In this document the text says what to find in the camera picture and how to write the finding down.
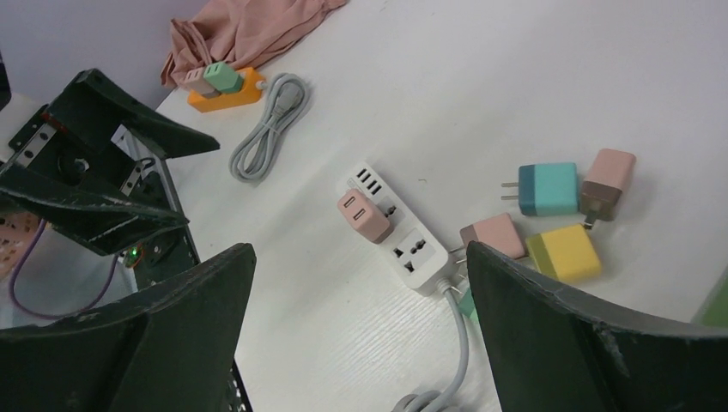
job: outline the metal prong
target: metal prong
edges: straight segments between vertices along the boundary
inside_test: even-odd
[[[584,229],[592,230],[592,228],[594,227],[594,223],[597,221],[598,214],[598,210],[589,210],[589,213],[586,214],[586,219],[584,220]]]

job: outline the pink fabric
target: pink fabric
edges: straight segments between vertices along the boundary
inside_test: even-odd
[[[346,0],[210,0],[190,21],[172,19],[161,84],[215,62],[258,67],[284,53]]]

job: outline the green charger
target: green charger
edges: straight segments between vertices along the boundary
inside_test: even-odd
[[[238,93],[243,88],[243,77],[223,62],[207,66],[203,78],[220,93]]]

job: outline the white table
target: white table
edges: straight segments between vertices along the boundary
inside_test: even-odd
[[[593,232],[604,275],[581,287],[689,321],[728,264],[727,15],[721,1],[352,1],[264,68],[314,94],[258,186],[227,163],[263,105],[200,114],[173,92],[159,111],[221,143],[171,162],[201,257],[258,254],[236,353],[256,412],[388,411],[455,371],[445,301],[409,291],[337,211],[335,183],[361,160],[456,246],[503,211],[523,234],[581,221],[502,202],[520,165],[585,173],[600,148],[633,152],[622,212]],[[457,401],[499,410],[470,332]]]

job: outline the white power strip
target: white power strip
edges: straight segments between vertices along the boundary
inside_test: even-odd
[[[450,253],[367,163],[357,165],[337,189],[342,196],[349,189],[358,189],[394,225],[377,247],[408,288],[429,296],[438,279],[454,272]]]

